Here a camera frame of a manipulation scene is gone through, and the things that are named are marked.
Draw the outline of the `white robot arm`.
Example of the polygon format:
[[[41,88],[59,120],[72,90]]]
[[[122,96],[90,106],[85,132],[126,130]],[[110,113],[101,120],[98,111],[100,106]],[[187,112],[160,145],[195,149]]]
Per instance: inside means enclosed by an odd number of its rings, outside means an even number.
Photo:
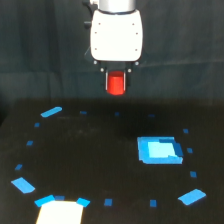
[[[84,22],[90,31],[85,58],[105,74],[110,95],[126,92],[127,74],[139,64],[143,50],[143,25],[136,0],[82,0],[91,14]]]

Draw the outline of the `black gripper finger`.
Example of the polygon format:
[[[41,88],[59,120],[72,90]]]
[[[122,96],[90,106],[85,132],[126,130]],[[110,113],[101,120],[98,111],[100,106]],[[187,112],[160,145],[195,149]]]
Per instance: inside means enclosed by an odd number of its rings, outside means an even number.
[[[127,75],[128,75],[128,70],[125,69],[124,75],[123,75],[123,77],[124,77],[124,92],[126,92],[126,89],[127,89]]]
[[[108,70],[105,69],[105,90],[107,91],[108,90]]]

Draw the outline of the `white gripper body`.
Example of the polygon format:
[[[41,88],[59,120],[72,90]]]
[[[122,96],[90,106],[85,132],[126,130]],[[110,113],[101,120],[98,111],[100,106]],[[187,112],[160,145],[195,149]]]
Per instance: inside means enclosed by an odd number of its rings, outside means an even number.
[[[109,63],[132,63],[140,59],[143,26],[139,10],[125,14],[107,14],[96,10],[90,27],[90,47],[85,55],[93,58],[105,72]]]

